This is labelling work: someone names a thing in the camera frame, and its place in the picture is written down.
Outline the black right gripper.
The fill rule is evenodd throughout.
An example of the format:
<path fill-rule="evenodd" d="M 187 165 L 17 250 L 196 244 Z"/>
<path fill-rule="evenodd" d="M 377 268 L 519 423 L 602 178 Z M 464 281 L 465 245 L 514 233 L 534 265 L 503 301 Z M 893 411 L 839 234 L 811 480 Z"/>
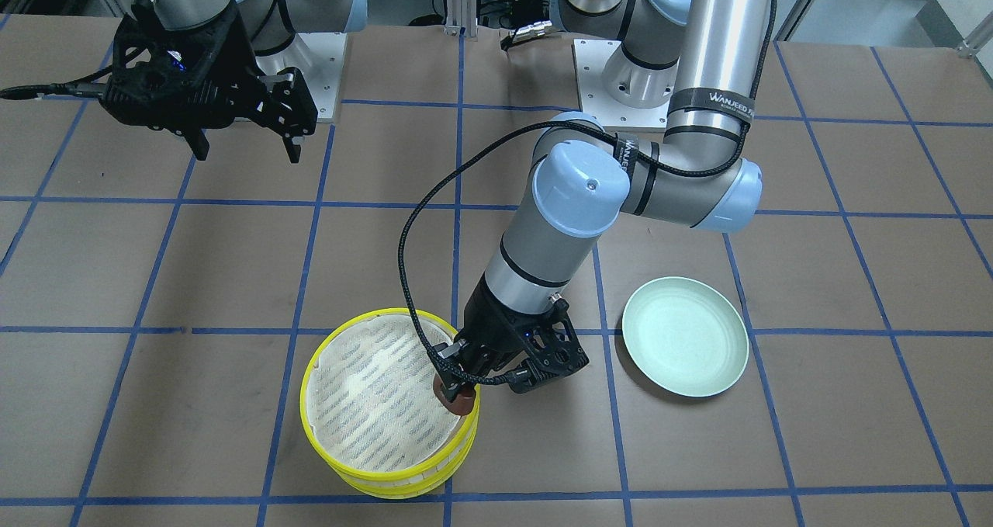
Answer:
<path fill-rule="evenodd" d="M 111 74 L 99 95 L 115 120 L 183 137 L 192 155 L 206 161 L 205 130 L 222 130 L 237 118 L 282 137 L 298 164 L 318 109 L 298 68 L 263 74 L 237 4 L 194 29 L 165 29 L 151 0 L 135 0 L 113 41 Z"/>

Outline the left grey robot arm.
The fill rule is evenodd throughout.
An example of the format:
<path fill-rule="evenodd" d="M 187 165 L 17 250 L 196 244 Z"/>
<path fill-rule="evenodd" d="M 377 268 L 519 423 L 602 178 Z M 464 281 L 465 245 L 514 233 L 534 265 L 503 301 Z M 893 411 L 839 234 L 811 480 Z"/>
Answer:
<path fill-rule="evenodd" d="M 442 403 L 474 403 L 478 385 L 526 393 L 588 364 L 562 293 L 621 213 L 724 233 L 747 225 L 762 181 L 742 146 L 776 10 L 777 0 L 551 0 L 557 26 L 620 43 L 616 100 L 643 107 L 634 81 L 656 80 L 666 130 L 659 142 L 610 133 L 583 111 L 543 128 L 462 329 L 428 350 Z"/>

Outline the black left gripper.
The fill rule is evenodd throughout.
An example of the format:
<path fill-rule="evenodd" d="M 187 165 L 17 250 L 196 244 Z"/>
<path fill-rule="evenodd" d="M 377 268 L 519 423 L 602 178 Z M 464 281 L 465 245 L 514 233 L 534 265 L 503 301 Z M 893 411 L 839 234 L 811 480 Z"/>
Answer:
<path fill-rule="evenodd" d="M 541 314 L 522 314 L 497 299 L 482 277 L 465 308 L 465 326 L 444 363 L 460 374 L 438 370 L 437 395 L 456 395 L 465 386 L 506 384 L 518 394 L 568 377 L 589 363 L 568 315 L 569 304 L 558 297 Z"/>

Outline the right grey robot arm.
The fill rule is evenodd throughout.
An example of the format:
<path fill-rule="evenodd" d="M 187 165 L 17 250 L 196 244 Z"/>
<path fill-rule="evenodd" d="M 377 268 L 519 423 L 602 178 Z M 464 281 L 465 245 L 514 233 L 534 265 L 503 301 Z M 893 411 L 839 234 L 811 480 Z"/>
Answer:
<path fill-rule="evenodd" d="M 309 35 L 358 32 L 368 0 L 118 0 L 99 103 L 118 123 L 171 132 L 199 161 L 208 130 L 247 120 L 278 134 L 288 159 L 320 120 L 326 64 Z"/>

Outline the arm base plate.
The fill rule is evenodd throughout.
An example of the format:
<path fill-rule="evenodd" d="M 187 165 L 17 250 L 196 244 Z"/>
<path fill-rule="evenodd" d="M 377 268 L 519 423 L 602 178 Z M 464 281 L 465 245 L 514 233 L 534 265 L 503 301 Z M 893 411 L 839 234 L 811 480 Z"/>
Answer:
<path fill-rule="evenodd" d="M 580 109 L 607 130 L 663 132 L 677 64 L 643 68 L 621 52 L 621 42 L 575 39 Z"/>
<path fill-rule="evenodd" d="M 256 61 L 267 75 L 287 67 L 298 68 L 318 109 L 319 123 L 334 123 L 348 39 L 344 33 L 297 34 L 288 46 L 272 54 L 259 54 Z"/>

